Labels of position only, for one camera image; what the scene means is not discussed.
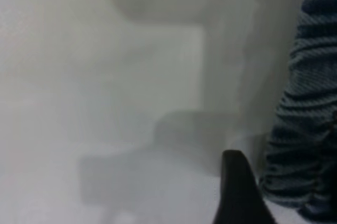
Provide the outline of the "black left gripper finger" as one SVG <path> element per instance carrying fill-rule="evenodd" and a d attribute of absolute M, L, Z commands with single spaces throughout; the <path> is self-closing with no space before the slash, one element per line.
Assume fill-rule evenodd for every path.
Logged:
<path fill-rule="evenodd" d="M 242 151 L 222 153 L 220 202 L 214 224 L 275 224 Z"/>

